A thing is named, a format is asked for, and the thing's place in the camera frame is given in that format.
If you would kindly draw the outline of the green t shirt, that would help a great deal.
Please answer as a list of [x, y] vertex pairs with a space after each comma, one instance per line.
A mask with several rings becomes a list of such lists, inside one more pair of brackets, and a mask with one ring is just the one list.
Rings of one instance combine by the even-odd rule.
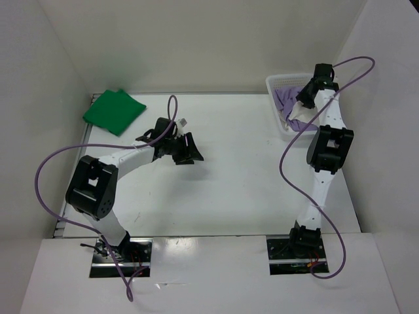
[[146, 105], [136, 101], [124, 90], [106, 90], [93, 102], [82, 118], [87, 124], [121, 136], [146, 109]]

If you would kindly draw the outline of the white t shirt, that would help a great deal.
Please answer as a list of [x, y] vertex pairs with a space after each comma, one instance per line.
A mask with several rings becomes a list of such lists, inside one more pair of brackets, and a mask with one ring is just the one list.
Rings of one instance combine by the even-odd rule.
[[300, 101], [288, 104], [282, 111], [282, 118], [287, 131], [301, 131], [318, 113], [316, 108], [307, 109]]

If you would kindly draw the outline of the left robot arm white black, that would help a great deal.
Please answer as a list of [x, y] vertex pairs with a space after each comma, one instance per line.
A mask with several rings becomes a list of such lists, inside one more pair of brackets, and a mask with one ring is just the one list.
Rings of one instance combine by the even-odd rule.
[[134, 142], [136, 148], [118, 150], [100, 158], [83, 156], [65, 195], [66, 202], [105, 237], [109, 244], [108, 255], [118, 262], [139, 252], [113, 211], [118, 180], [165, 155], [171, 156], [177, 165], [204, 160], [190, 132], [164, 137], [154, 144], [151, 141], [150, 137], [143, 135]]

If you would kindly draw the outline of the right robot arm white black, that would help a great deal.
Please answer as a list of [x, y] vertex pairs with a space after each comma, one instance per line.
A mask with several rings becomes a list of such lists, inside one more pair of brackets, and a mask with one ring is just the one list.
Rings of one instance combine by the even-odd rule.
[[287, 241], [287, 250], [297, 258], [309, 257], [320, 244], [321, 212], [329, 187], [354, 138], [354, 132], [343, 122], [337, 91], [333, 78], [313, 77], [297, 96], [304, 107], [316, 108], [320, 114], [318, 130], [306, 155], [314, 178], [309, 205], [298, 215]]

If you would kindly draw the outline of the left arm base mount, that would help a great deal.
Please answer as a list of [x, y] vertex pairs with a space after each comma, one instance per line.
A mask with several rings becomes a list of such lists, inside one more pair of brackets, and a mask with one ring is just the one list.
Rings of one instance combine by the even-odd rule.
[[[122, 257], [118, 252], [114, 252], [122, 273], [127, 279], [135, 272], [137, 272], [136, 277], [149, 277], [153, 240], [151, 238], [132, 238], [130, 241], [134, 250], [127, 256]], [[94, 245], [81, 243], [80, 246], [89, 248], [92, 252], [89, 278], [115, 278], [119, 276], [111, 254], [102, 240], [98, 239]]]

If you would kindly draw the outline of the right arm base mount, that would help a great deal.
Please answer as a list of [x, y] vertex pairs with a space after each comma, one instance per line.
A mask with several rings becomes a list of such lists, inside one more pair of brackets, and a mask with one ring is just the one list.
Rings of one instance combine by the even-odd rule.
[[297, 257], [289, 247], [289, 238], [284, 235], [267, 236], [268, 265], [270, 275], [294, 275], [310, 273], [328, 273], [329, 267], [323, 241], [315, 249], [310, 249], [302, 257]]

